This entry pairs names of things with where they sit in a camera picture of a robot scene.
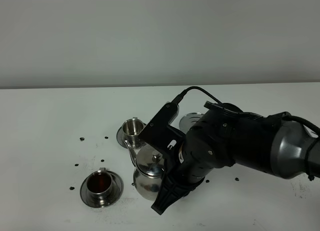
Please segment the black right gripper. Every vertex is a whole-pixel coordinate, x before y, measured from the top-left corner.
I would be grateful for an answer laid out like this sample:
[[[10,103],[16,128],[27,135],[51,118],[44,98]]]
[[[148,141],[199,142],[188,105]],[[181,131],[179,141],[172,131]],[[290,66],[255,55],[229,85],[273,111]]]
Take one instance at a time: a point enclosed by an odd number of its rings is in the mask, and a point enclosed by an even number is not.
[[[164,157],[164,175],[151,208],[162,215],[179,199],[195,190],[215,168],[211,108],[184,134],[169,125],[148,123],[139,137]]]

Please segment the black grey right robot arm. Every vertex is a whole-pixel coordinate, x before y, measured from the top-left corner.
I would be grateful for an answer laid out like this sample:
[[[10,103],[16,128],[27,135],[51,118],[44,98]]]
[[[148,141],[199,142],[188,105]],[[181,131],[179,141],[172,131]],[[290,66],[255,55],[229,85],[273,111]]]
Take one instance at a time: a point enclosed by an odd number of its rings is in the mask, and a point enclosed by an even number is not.
[[[164,157],[164,175],[152,209],[162,214],[193,191],[214,169],[239,164],[283,179],[320,175],[319,128],[281,112],[267,117],[230,103],[206,102],[207,112],[189,129],[171,126],[178,105],[166,103],[139,134]]]

